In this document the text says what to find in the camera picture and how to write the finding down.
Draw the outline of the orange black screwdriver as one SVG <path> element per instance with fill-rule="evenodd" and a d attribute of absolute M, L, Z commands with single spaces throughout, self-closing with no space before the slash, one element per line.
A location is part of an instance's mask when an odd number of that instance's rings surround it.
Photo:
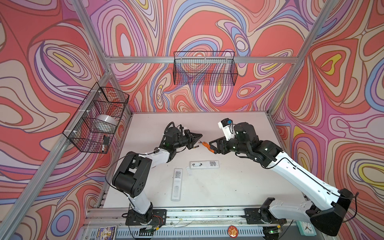
<path fill-rule="evenodd" d="M 211 153 L 216 154 L 215 150 L 213 150 L 213 149 L 211 148 L 211 146 L 210 146 L 207 142 L 199 141 L 199 143 L 202 144 L 205 148 L 207 148 L 208 151 L 210 151 Z"/>

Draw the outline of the white remote control with batteries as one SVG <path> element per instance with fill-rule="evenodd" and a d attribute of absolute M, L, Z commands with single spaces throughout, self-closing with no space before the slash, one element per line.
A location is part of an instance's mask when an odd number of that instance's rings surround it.
<path fill-rule="evenodd" d="M 191 170 L 198 169 L 218 169 L 220 167 L 219 161 L 193 161 L 190 162 Z"/>

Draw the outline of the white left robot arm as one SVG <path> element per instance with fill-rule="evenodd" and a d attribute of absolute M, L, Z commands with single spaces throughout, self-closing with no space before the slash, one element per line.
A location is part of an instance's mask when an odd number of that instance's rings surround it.
<path fill-rule="evenodd" d="M 131 206 L 137 214 L 151 213 L 153 204 L 144 192 L 150 169 L 172 161 L 179 148 L 193 149 L 202 137 L 202 134 L 193 133 L 181 125 L 176 127 L 174 122 L 170 122 L 159 146 L 151 153 L 128 152 L 124 156 L 114 173 L 112 186 L 128 195 Z"/>

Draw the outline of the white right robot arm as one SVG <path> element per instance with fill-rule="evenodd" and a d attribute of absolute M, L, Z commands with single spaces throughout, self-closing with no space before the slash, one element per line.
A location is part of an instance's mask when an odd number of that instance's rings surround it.
<path fill-rule="evenodd" d="M 328 236 L 338 235 L 355 194 L 320 180 L 274 142 L 260 140 L 254 126 L 247 122 L 234 124 L 226 118 L 218 126 L 224 136 L 209 143 L 213 153 L 226 155 L 233 152 L 239 158 L 250 159 L 263 169 L 279 174 L 307 197 L 307 201 L 301 203 L 267 198 L 258 210 L 261 222 L 291 219 L 310 223 Z"/>

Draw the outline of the white tape roll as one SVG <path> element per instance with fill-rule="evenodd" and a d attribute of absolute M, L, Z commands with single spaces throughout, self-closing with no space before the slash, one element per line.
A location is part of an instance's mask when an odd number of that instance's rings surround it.
<path fill-rule="evenodd" d="M 118 122 L 109 115 L 98 115 L 95 119 L 94 126 L 101 133 L 113 134 L 116 130 Z"/>

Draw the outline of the red round sticker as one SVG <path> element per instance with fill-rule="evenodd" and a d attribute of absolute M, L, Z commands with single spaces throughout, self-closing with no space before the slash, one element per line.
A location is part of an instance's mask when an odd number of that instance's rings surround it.
<path fill-rule="evenodd" d="M 239 235 L 239 231 L 238 231 L 237 227 L 235 227 L 233 225 L 228 227 L 227 233 L 228 233 L 230 238 L 237 238 Z"/>

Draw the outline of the teal small clock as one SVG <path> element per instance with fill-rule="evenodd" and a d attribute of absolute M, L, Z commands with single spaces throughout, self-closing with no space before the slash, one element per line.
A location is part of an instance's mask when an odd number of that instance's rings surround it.
<path fill-rule="evenodd" d="M 314 237 L 317 235 L 315 227 L 310 223 L 298 221 L 297 226 L 302 236 Z"/>

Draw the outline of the colourful card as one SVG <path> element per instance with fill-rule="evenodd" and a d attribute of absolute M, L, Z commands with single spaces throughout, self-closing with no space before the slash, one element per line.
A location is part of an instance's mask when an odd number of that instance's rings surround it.
<path fill-rule="evenodd" d="M 117 226 L 100 227 L 96 231 L 95 240 L 115 240 Z"/>

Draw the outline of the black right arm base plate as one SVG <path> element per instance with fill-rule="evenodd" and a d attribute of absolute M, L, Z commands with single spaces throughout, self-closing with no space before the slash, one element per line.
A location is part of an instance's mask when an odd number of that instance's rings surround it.
<path fill-rule="evenodd" d="M 247 224 L 267 224 L 278 225 L 286 224 L 286 219 L 275 218 L 268 209 L 265 208 L 246 208 L 244 215 L 241 216 L 247 221 Z"/>

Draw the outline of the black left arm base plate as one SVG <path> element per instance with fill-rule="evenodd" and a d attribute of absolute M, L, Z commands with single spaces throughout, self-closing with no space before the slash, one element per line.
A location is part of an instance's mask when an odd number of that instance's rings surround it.
<path fill-rule="evenodd" d="M 137 213 L 134 210 L 129 210 L 122 214 L 126 219 L 126 226 L 162 226 L 166 224 L 167 210 L 166 209 L 149 209 L 144 215 Z"/>

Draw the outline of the aluminium front rail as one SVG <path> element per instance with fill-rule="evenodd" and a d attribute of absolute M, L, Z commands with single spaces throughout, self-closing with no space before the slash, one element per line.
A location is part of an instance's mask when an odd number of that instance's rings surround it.
<path fill-rule="evenodd" d="M 224 206 L 224 207 L 168 207 L 167 227 L 236 227 L 251 226 L 251 214 L 245 209 L 259 208 L 259 206 Z M 125 225 L 122 217 L 128 208 L 100 208 L 91 209 L 86 214 L 84 226 L 100 226 L 102 224 Z"/>

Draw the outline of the aluminium frame corner post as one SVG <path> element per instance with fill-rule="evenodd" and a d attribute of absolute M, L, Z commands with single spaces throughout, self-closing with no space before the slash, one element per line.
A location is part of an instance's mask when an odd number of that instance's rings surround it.
<path fill-rule="evenodd" d="M 284 95 L 288 91 L 288 87 L 291 82 L 294 80 L 296 73 L 300 70 L 304 58 L 308 53 L 310 47 L 316 40 L 317 36 L 320 34 L 322 27 L 325 25 L 327 18 L 330 16 L 333 8 L 337 5 L 339 1 L 325 1 L 323 8 L 321 9 L 317 19 L 314 22 L 313 27 L 309 31 L 307 38 L 304 40 L 304 43 L 297 55 L 297 60 L 292 63 L 289 71 L 287 72 L 284 81 L 279 86 L 268 110 L 267 114 L 271 117 L 278 109 L 279 104 L 282 102 Z"/>

